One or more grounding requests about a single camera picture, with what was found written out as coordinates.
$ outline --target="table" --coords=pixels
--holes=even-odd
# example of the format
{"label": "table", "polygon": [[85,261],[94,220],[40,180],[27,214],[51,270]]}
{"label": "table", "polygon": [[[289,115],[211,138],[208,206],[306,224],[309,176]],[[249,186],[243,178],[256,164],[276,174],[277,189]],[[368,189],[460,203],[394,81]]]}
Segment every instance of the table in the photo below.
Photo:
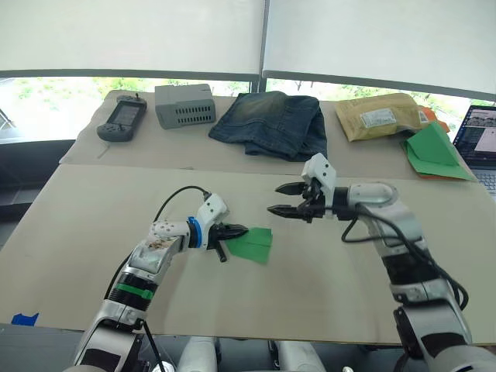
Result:
{"label": "table", "polygon": [[[148,109],[135,138],[128,143],[106,143],[98,138],[96,126],[105,122],[115,108],[118,95],[111,91],[83,129],[76,143],[60,161],[62,164],[126,165],[152,168],[187,168],[257,174],[300,174],[303,163],[273,157],[251,157],[240,144],[222,143],[208,137],[212,124],[164,130],[155,115],[154,93],[140,93]],[[220,119],[234,98],[215,97],[215,114]],[[327,133],[328,157],[342,177],[384,177],[416,180],[399,143],[398,134],[349,143],[341,128],[333,102],[321,102]]]}
{"label": "table", "polygon": [[[344,222],[271,215],[296,204],[274,193],[289,175],[102,165],[60,165],[0,252],[0,322],[18,312],[38,326],[85,329],[123,257],[147,233],[162,201],[199,184],[229,205],[228,222],[272,228],[267,266],[215,252],[174,258],[150,306],[154,332],[242,338],[398,343],[388,277],[370,244],[343,245]],[[340,178],[342,185],[367,179]],[[475,343],[496,343],[496,208],[474,182],[385,180],[419,218],[432,255],[470,292],[464,312]],[[165,216],[200,204],[186,191]],[[356,236],[366,234],[357,226]]]}

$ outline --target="green cloth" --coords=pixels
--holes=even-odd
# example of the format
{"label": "green cloth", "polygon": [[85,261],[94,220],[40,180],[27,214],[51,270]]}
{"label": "green cloth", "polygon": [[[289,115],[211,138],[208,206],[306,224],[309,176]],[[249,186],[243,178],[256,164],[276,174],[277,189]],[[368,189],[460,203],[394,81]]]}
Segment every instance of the green cloth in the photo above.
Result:
{"label": "green cloth", "polygon": [[413,137],[407,139],[405,150],[408,161],[420,174],[473,180],[472,175],[460,165],[456,149],[443,128],[433,122]]}
{"label": "green cloth", "polygon": [[254,227],[239,238],[226,240],[226,245],[233,256],[266,264],[272,246],[272,231]]}

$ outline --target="jeans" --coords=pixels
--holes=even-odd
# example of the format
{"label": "jeans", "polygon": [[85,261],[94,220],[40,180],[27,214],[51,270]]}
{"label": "jeans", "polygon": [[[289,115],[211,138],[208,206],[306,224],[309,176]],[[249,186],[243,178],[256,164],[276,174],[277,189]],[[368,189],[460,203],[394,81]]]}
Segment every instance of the jeans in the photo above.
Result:
{"label": "jeans", "polygon": [[244,143],[247,155],[288,161],[306,161],[316,153],[327,157],[324,117],[314,97],[280,91],[239,94],[208,136]]}

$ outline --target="laptop keyboard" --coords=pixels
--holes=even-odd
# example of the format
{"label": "laptop keyboard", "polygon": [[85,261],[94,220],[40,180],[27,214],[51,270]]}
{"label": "laptop keyboard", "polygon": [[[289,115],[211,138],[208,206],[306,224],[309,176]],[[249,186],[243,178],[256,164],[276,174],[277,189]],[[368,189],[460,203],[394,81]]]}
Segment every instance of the laptop keyboard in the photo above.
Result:
{"label": "laptop keyboard", "polygon": [[496,174],[477,173],[477,178],[490,193],[496,193]]}

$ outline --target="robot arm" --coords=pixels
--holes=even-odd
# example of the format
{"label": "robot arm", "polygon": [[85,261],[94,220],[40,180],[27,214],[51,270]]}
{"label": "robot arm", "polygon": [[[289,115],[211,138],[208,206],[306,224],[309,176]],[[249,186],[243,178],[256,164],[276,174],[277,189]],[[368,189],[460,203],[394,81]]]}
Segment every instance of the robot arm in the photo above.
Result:
{"label": "robot arm", "polygon": [[411,358],[423,359],[431,371],[496,370],[492,353],[469,346],[472,338],[456,282],[431,258],[420,224],[399,200],[396,188],[383,183],[336,187],[336,172],[321,154],[305,164],[302,177],[304,182],[276,189],[301,194],[304,201],[298,207],[274,205],[268,210],[307,222],[324,215],[365,222],[376,238],[374,245],[388,272],[391,293],[401,304],[394,318]]}
{"label": "robot arm", "polygon": [[123,264],[108,297],[81,338],[75,366],[111,372],[132,370],[143,337],[134,331],[143,327],[146,310],[172,258],[187,248],[206,250],[218,240],[247,231],[240,225],[222,225],[228,213],[224,201],[211,194],[196,217],[185,222],[154,222],[147,238],[138,243]]}

